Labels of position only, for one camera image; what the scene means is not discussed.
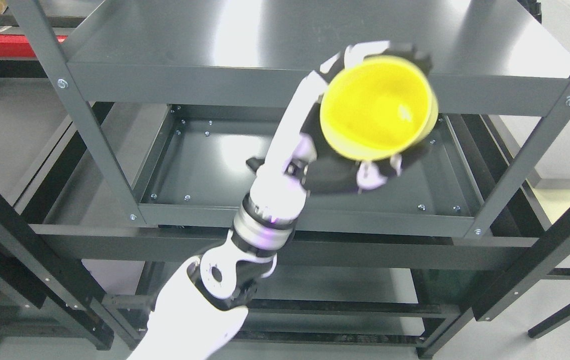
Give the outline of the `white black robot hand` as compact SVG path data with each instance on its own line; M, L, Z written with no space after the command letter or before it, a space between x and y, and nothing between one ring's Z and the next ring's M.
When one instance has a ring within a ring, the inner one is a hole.
M319 112L329 82L341 70L373 56L410 60L426 76L432 68L430 55L413 44L381 40L349 45L311 71L284 111L266 157L247 160L256 178L235 218L246 214L257 221L297 222L308 196L374 191L428 153L430 143L425 138L392 157L355 161L336 153L324 139Z

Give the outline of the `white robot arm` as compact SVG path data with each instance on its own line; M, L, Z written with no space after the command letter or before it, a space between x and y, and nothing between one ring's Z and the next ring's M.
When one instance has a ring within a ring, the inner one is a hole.
M130 360L207 360L243 326L257 283L271 275L296 222L239 213L222 244L190 257L159 291Z

